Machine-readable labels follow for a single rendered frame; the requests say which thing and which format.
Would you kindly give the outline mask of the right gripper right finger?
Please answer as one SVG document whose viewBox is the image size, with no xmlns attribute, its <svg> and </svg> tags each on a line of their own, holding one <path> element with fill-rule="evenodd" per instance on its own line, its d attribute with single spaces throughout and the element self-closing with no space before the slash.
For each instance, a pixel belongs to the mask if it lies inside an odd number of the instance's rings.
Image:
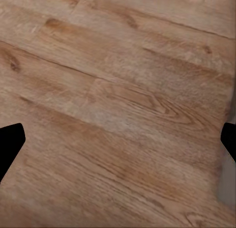
<svg viewBox="0 0 236 228">
<path fill-rule="evenodd" d="M 220 140 L 236 162 L 236 124 L 225 123 Z"/>
</svg>

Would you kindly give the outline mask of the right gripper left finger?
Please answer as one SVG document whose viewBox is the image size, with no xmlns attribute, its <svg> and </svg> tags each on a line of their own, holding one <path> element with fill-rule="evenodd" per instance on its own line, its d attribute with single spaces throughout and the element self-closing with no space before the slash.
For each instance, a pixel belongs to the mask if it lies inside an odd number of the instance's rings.
<svg viewBox="0 0 236 228">
<path fill-rule="evenodd" d="M 26 141 L 21 123 L 0 128 L 0 182 Z"/>
</svg>

